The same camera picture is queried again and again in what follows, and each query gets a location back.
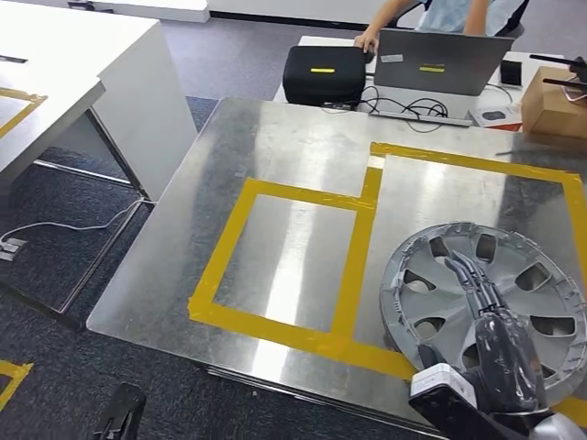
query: yellow tape square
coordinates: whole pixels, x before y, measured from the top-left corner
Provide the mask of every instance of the yellow tape square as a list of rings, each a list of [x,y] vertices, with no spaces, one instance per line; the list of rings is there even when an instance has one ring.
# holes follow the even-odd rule
[[[375,157],[393,155],[561,183],[571,219],[575,250],[581,273],[583,281],[587,281],[587,247],[579,246],[587,243],[587,208],[582,183],[578,174],[388,144],[374,143],[371,145],[370,152]],[[360,197],[247,179],[202,276],[190,298],[187,305],[190,319],[356,367],[372,369],[400,380],[411,379],[415,370],[403,354],[356,342],[352,337],[382,174],[381,169],[367,166]],[[357,213],[329,332],[280,323],[213,302],[255,198],[259,194]],[[555,409],[581,426],[587,426],[587,401],[571,397]]]

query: yellow tape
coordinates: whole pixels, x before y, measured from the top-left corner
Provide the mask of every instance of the yellow tape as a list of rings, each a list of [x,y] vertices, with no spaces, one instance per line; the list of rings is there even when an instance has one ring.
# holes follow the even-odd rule
[[[547,182],[562,182],[568,173],[561,170],[533,167],[519,163],[499,162],[497,160],[471,158],[458,154],[445,153],[442,151],[431,151],[429,149],[400,147],[391,144],[371,144],[371,154],[391,154],[407,159],[426,160],[428,162],[446,163],[457,167],[471,168],[474,170],[493,171],[511,176],[526,177]]]
[[[579,174],[567,174],[561,183],[573,228],[575,252],[579,260],[583,285],[587,286],[587,205],[585,203],[583,183]]]
[[[12,395],[17,391],[20,382],[26,377],[32,368],[32,364],[25,364],[23,366],[14,365],[6,360],[0,360],[0,375],[8,376],[11,380],[6,388],[0,394],[0,411],[4,409]]]
[[[253,179],[244,181],[243,190],[227,221],[224,230],[222,231],[218,243],[214,248],[194,294],[190,299],[188,310],[196,310],[214,300],[214,295],[216,294],[224,270],[227,269],[227,265],[230,260],[233,249],[243,231],[249,212],[251,211],[256,195],[255,188],[257,186],[257,181]]]
[[[310,69],[312,73],[335,73],[335,69]]]
[[[0,138],[2,138],[6,133],[16,127],[20,121],[22,121],[23,119],[24,119],[28,115],[30,115],[30,113],[32,113],[33,110],[39,107],[39,105],[41,105],[41,103],[47,99],[46,96],[39,96],[36,94],[27,94],[27,93],[21,92],[20,90],[5,89],[3,87],[0,87],[0,96],[30,102],[30,104],[23,108],[17,115],[10,119],[8,122],[4,124],[3,126],[0,126]]]
[[[558,405],[555,405],[552,409],[557,413],[564,414],[582,428],[587,428],[587,401],[567,397]]]
[[[426,67],[426,66],[420,66],[421,72],[433,72],[433,73],[443,73],[444,68],[443,67]]]
[[[212,303],[202,310],[190,311],[190,318],[229,332],[273,341],[335,361],[372,369],[402,380],[409,380],[416,372],[401,353],[360,344],[347,337],[279,323],[220,304]]]
[[[367,168],[365,173],[360,198],[372,205],[357,212],[335,307],[335,316],[330,326],[333,334],[352,339],[382,175],[383,170],[375,168]]]
[[[333,192],[314,191],[297,186],[283,185],[269,181],[256,181],[257,192],[264,195],[271,195],[288,200],[307,202],[308,204],[322,204],[332,208],[348,209],[351,211],[361,207],[372,207],[371,201],[363,200],[363,197],[352,195],[341,195]]]
[[[581,246],[582,243],[587,243],[587,228],[585,228],[587,226],[587,208],[585,208],[581,179],[578,175],[561,170],[549,170],[388,144],[373,143],[371,145],[371,154],[378,157],[394,155],[561,183],[564,186],[571,218],[573,240],[582,268],[583,280],[587,281],[587,247]],[[230,332],[266,339],[335,361],[341,361],[348,365],[378,371],[397,379],[411,379],[415,370],[401,353],[352,340],[354,320],[360,302],[364,265],[375,218],[382,176],[382,171],[380,169],[367,168],[360,197],[313,191],[252,179],[246,181],[221,235],[218,244],[214,249],[208,266],[196,287],[194,294],[190,299],[187,306],[190,318]],[[243,231],[257,194],[322,204],[357,213],[330,333],[283,324],[212,302],[233,249]],[[556,406],[555,409],[577,424],[587,427],[587,401],[568,398]]]

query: brown box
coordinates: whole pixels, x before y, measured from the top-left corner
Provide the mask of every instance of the brown box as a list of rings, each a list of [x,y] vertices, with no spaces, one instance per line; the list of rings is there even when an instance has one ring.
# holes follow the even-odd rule
[[[541,67],[522,98],[524,132],[587,139],[587,100],[570,103],[559,85],[542,80],[568,80],[566,69]]]

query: cable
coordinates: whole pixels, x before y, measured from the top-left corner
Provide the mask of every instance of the cable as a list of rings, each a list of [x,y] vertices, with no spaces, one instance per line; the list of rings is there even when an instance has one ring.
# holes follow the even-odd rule
[[[509,98],[509,103],[510,104],[514,104],[514,98],[511,96],[511,93],[508,91],[508,89],[506,89],[505,87],[502,87],[500,85],[491,84],[491,83],[487,83],[487,86],[491,86],[491,87],[495,87],[496,89],[499,89],[499,90],[502,91],[503,93],[506,94],[508,96],[508,98]]]
[[[402,113],[405,113],[405,112],[412,112],[412,113],[413,113],[414,115],[416,116],[418,121],[420,121],[420,117],[422,115],[420,113],[417,112],[416,109],[428,110],[428,115],[428,116],[430,116],[433,112],[436,112],[436,115],[434,115],[434,116],[437,116],[437,117],[449,117],[449,109],[446,108],[446,106],[445,104],[443,104],[443,103],[441,103],[440,101],[437,101],[437,100],[435,100],[434,98],[419,98],[419,99],[417,99],[417,100],[416,100],[414,102],[412,102],[410,104],[404,105],[404,104],[400,103],[398,101],[396,101],[394,99],[380,97],[379,94],[378,94],[378,91],[376,89],[376,87],[369,86],[368,88],[370,88],[370,87],[373,87],[373,88],[375,89],[377,97],[375,97],[375,98],[370,98],[370,99],[367,99],[366,101],[363,101],[363,103],[366,103],[366,104],[369,104],[369,102],[371,102],[371,101],[375,101],[375,108],[373,108],[372,106],[372,108],[373,108],[373,110],[369,112],[369,114],[373,113],[373,111],[375,111],[375,112],[378,113],[378,110],[377,110],[377,106],[378,105],[379,101],[388,101],[388,102],[391,102],[391,103],[398,105],[399,107],[401,108],[401,112]],[[422,103],[422,102],[425,102],[425,101],[432,102],[432,103],[434,103],[434,105],[431,105],[431,106],[416,105],[416,104]],[[432,129],[430,129],[430,130],[420,130],[419,128],[416,128],[415,126],[412,126],[412,125],[412,121],[406,120],[406,123],[408,125],[408,127],[409,127],[410,129],[412,129],[413,131],[416,131],[416,133],[432,133],[433,131],[436,131],[436,130],[442,127],[442,125],[443,125],[443,124],[438,124],[437,126],[435,126],[435,127],[432,128]]]
[[[117,218],[120,217],[121,215],[123,215],[123,214],[125,214],[125,213],[130,211],[135,204],[157,204],[157,203],[156,202],[151,202],[151,201],[148,201],[148,200],[143,200],[143,199],[135,200],[134,202],[131,203],[128,208],[126,208],[125,210],[122,210],[122,211],[120,211],[118,214],[116,214],[114,217],[111,218],[110,222],[106,223],[104,225],[78,227],[78,226],[64,225],[64,224],[55,223],[55,222],[40,222],[40,223],[33,223],[32,225],[25,225],[25,226],[17,227],[15,229],[11,230],[11,231],[8,231],[8,232],[2,235],[2,236],[0,236],[0,245],[5,244],[5,242],[4,240],[5,238],[7,238],[8,236],[11,236],[12,234],[14,234],[14,233],[17,233],[17,232],[20,232],[20,231],[23,231],[25,229],[30,229],[31,227],[37,227],[37,226],[64,227],[64,228],[71,229],[71,230],[73,230],[73,231],[91,231],[91,230],[95,230],[95,229],[106,229],[107,227],[114,223],[115,220],[116,220]]]
[[[366,91],[369,89],[373,89],[375,91],[375,97],[375,98],[369,98],[369,99],[365,99],[365,100],[360,100],[358,102],[357,101],[347,101],[347,102],[342,102],[342,103],[332,103],[330,105],[323,105],[322,111],[329,113],[330,115],[332,114],[338,114],[338,113],[348,113],[352,111],[351,108],[349,109],[338,109],[339,111],[335,111],[337,109],[334,108],[334,105],[359,105],[359,104],[366,104],[371,107],[371,111],[369,112],[369,115],[372,115],[373,113],[379,113],[379,111],[377,109],[380,101],[388,101],[391,103],[394,103],[395,105],[398,105],[400,108],[401,108],[401,113],[406,113],[406,112],[412,112],[414,115],[416,115],[416,119],[419,122],[422,122],[420,120],[420,117],[422,114],[419,113],[416,110],[427,110],[428,114],[427,116],[434,116],[434,117],[449,117],[449,109],[446,107],[446,105],[441,103],[440,101],[437,101],[434,98],[419,98],[416,101],[413,101],[408,105],[402,104],[399,101],[396,101],[394,99],[391,98],[386,98],[386,97],[382,97],[379,95],[378,89],[377,89],[375,85],[369,85],[363,90],[363,93],[365,93]],[[432,105],[416,105],[420,103],[425,103],[425,102],[431,102],[433,103]],[[327,112],[327,109],[332,109],[335,110],[334,112]],[[416,131],[416,133],[431,133],[433,131],[437,130],[443,126],[443,124],[439,124],[438,126],[435,126],[433,129],[431,130],[420,130],[418,128],[416,128],[411,124],[412,121],[406,120],[406,123],[408,124],[408,127],[411,128],[413,131]]]

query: laptop lid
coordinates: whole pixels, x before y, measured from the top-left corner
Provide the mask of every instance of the laptop lid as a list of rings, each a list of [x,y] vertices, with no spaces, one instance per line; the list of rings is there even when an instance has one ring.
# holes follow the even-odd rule
[[[375,85],[444,94],[480,94],[513,38],[385,29]]]

